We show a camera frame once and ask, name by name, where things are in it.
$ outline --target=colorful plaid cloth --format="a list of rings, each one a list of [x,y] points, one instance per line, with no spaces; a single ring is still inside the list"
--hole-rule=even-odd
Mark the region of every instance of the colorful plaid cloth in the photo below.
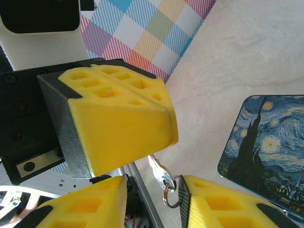
[[[165,82],[215,0],[97,0],[83,12],[90,57],[123,58]]]

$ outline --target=keychain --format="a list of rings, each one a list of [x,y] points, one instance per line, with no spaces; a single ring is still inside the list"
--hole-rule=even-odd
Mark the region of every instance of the keychain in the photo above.
[[[180,207],[182,228],[300,228],[280,208],[261,197],[194,176],[173,176],[154,155],[149,155],[148,160],[163,189],[165,205]],[[176,190],[179,200],[171,205],[168,194]]]

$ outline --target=white marble surface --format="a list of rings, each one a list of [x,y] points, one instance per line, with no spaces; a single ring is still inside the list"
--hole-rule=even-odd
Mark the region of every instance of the white marble surface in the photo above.
[[[163,165],[224,183],[217,164],[243,101],[304,94],[303,9],[303,0],[215,3],[167,83],[180,139],[156,153]],[[136,164],[165,227],[181,227],[179,209],[163,204],[147,159]]]

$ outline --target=yellow gripper pad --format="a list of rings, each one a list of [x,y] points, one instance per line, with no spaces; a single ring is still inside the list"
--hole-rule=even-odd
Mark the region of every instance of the yellow gripper pad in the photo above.
[[[112,177],[45,202],[16,228],[123,228],[126,201],[124,176]]]
[[[73,178],[99,176],[178,141],[164,82],[128,66],[38,76]]]
[[[179,182],[182,228],[299,228],[276,206],[194,176]]]

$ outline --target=metal key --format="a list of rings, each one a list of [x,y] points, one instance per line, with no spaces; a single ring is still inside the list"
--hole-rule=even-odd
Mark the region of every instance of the metal key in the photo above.
[[[176,181],[170,171],[160,164],[160,161],[152,155],[148,155],[149,164],[152,167],[153,175],[162,189],[165,190],[166,185],[169,184],[168,192],[173,193],[176,190]]]

